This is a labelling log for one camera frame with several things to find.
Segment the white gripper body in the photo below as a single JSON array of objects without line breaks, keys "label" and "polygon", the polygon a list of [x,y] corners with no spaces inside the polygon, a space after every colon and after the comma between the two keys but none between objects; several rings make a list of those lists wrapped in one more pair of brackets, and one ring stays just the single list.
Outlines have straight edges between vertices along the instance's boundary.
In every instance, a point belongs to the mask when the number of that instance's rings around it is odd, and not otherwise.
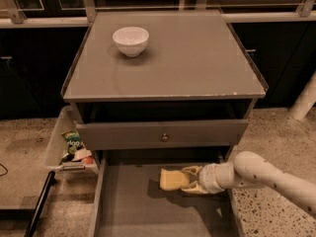
[{"label": "white gripper body", "polygon": [[216,164],[208,164],[201,168],[198,173],[198,184],[204,194],[218,194],[223,192],[216,179]]}]

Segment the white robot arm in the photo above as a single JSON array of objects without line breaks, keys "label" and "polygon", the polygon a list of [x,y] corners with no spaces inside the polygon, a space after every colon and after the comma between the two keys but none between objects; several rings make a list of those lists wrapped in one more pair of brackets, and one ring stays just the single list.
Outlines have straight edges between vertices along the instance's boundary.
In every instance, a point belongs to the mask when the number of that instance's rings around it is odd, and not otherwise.
[{"label": "white robot arm", "polygon": [[182,172],[197,177],[181,186],[185,193],[218,194],[228,189],[264,186],[316,218],[316,185],[278,169],[254,152],[242,151],[230,161],[185,167]]}]

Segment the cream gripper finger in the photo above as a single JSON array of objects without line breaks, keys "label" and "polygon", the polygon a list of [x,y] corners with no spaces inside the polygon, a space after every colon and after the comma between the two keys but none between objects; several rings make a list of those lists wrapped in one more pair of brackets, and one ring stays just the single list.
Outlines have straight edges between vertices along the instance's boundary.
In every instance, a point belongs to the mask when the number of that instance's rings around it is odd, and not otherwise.
[{"label": "cream gripper finger", "polygon": [[194,181],[186,186],[181,187],[181,191],[193,195],[206,195],[207,190],[204,189],[198,181]]},{"label": "cream gripper finger", "polygon": [[187,166],[182,169],[182,172],[197,177],[201,169],[202,166]]}]

